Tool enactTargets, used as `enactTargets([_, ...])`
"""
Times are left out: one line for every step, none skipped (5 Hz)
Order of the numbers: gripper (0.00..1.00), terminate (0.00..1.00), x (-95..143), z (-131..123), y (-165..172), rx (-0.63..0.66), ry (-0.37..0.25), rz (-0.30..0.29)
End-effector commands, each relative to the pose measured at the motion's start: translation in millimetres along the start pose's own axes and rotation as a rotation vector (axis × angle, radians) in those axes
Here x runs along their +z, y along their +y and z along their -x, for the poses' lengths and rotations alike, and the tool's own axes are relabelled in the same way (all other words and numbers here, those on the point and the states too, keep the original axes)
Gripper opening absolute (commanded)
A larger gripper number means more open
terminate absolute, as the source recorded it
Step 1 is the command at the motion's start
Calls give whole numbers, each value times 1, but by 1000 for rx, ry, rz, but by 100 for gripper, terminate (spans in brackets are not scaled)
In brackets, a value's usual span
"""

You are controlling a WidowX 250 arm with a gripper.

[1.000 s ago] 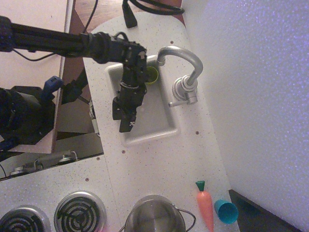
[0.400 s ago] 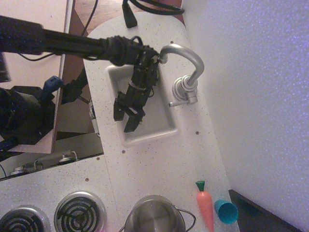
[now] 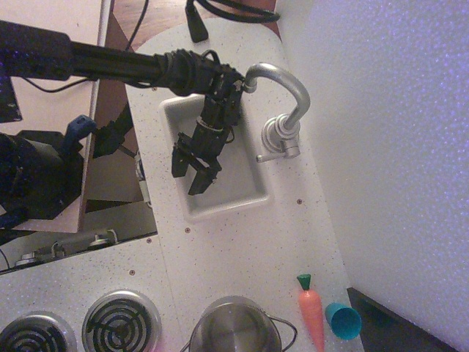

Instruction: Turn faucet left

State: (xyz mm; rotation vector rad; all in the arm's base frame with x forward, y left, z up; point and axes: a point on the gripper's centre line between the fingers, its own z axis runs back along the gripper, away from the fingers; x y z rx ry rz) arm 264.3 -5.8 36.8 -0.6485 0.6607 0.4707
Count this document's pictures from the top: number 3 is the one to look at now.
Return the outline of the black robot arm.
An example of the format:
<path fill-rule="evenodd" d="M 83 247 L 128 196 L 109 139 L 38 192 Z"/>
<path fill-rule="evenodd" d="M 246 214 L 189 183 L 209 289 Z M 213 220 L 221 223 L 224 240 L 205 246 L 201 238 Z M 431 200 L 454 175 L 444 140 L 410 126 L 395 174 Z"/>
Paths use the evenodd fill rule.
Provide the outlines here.
<path fill-rule="evenodd" d="M 196 54 L 178 49 L 153 56 L 73 42 L 66 34 L 7 21 L 1 22 L 1 122 L 22 119 L 11 79 L 120 81 L 132 87 L 167 88 L 175 95 L 204 96 L 192 136 L 180 133 L 171 174 L 196 170 L 188 193 L 203 194 L 221 171 L 217 158 L 240 120 L 244 76 L 220 62 L 214 51 Z"/>

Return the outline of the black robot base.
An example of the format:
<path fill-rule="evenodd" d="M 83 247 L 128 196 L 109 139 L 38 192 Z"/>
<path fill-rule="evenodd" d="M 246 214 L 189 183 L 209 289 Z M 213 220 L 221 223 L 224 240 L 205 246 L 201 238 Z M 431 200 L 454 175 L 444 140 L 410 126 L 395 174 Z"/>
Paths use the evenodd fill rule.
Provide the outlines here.
<path fill-rule="evenodd" d="M 81 194 L 84 158 L 80 141 L 95 135 L 93 156 L 114 153 L 133 127 L 129 116 L 98 128 L 86 115 L 76 117 L 65 133 L 21 131 L 1 135 L 1 243 L 19 236 L 29 220 L 53 220 Z"/>

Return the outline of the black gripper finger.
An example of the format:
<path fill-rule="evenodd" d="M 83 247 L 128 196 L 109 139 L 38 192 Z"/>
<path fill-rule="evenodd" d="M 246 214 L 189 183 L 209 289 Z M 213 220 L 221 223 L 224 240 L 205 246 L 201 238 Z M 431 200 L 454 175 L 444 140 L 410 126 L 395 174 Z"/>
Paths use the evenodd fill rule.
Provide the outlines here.
<path fill-rule="evenodd" d="M 184 142 L 178 141 L 174 144 L 171 157 L 171 174 L 174 178 L 186 175 L 191 157 L 191 152 Z"/>
<path fill-rule="evenodd" d="M 203 194 L 216 179 L 216 170 L 210 167 L 195 168 L 195 176 L 188 194 L 195 196 Z"/>

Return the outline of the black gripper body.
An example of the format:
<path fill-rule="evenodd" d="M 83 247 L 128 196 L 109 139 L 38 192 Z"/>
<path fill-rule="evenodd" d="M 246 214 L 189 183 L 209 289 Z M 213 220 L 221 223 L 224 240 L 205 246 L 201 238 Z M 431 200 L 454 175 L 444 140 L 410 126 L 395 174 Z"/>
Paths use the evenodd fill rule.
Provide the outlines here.
<path fill-rule="evenodd" d="M 193 135 L 178 133 L 191 152 L 193 168 L 210 167 L 221 170 L 218 156 L 227 142 L 232 127 L 240 119 L 243 75 L 228 65 L 216 68 L 208 90 L 203 92 L 204 105 L 197 118 Z"/>

